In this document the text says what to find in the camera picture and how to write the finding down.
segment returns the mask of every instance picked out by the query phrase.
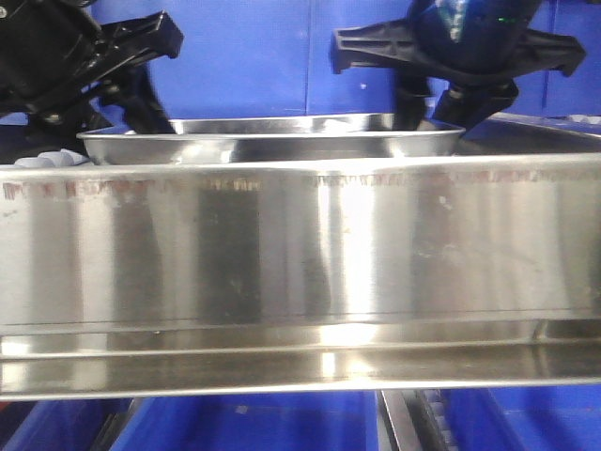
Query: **metal tray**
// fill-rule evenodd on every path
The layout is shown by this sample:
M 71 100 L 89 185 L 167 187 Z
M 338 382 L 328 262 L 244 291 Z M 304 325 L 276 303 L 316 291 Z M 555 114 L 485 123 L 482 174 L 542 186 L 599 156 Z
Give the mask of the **metal tray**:
M 600 382 L 601 140 L 514 125 L 593 153 L 0 171 L 0 399 Z
M 392 115 L 174 120 L 177 134 L 81 133 L 96 164 L 238 163 L 449 155 L 463 129 L 424 121 L 393 132 Z

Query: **black bracket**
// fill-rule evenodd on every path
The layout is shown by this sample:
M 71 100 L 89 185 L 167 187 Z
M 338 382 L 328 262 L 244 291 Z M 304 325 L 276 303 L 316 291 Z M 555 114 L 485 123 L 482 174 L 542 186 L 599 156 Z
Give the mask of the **black bracket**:
M 336 73 L 351 67 L 391 68 L 402 75 L 397 82 L 399 127 L 413 127 L 424 110 L 424 90 L 416 100 L 407 93 L 415 91 L 415 80 L 428 77 L 451 82 L 435 118 L 466 128 L 473 127 L 491 114 L 511 106 L 517 96 L 513 79 L 537 70 L 560 70 L 571 75 L 586 53 L 572 37 L 526 30 L 504 68 L 494 73 L 470 73 L 440 63 L 420 49 L 412 23 L 399 20 L 360 28 L 334 31 L 331 61 Z M 453 112 L 454 108 L 462 109 Z

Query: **blue bin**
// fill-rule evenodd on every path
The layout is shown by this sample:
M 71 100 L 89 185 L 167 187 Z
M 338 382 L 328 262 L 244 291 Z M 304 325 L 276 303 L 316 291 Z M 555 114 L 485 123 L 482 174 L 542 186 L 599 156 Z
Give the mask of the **blue bin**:
M 147 399 L 112 451 L 377 451 L 373 392 Z
M 601 386 L 443 392 L 461 451 L 598 451 Z
M 111 413 L 125 412 L 129 404 L 127 399 L 38 402 L 2 449 L 88 450 L 107 416 Z

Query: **stainless steel tray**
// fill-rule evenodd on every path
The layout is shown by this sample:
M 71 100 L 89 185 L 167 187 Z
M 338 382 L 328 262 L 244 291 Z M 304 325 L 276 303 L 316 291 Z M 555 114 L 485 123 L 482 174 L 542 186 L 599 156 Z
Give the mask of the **stainless steel tray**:
M 236 163 L 449 155 L 462 129 L 425 121 L 393 132 L 392 115 L 174 120 L 176 135 L 81 133 L 96 164 Z
M 599 153 L 0 184 L 0 399 L 601 381 Z

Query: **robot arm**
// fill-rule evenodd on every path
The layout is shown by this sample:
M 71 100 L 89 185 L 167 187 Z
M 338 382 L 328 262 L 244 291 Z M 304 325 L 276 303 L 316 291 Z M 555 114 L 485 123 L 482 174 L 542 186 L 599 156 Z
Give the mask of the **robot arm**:
M 434 119 L 467 129 L 511 106 L 514 78 L 537 70 L 570 75 L 585 56 L 578 41 L 530 30 L 542 0 L 414 0 L 404 20 L 336 30 L 336 71 L 397 69 L 396 126 L 414 130 L 427 78 L 450 82 Z
M 99 25 L 96 0 L 0 0 L 0 115 L 22 112 L 30 135 L 75 143 L 109 126 L 91 102 L 116 104 L 137 132 L 173 132 L 146 62 L 177 57 L 183 35 L 164 13 Z

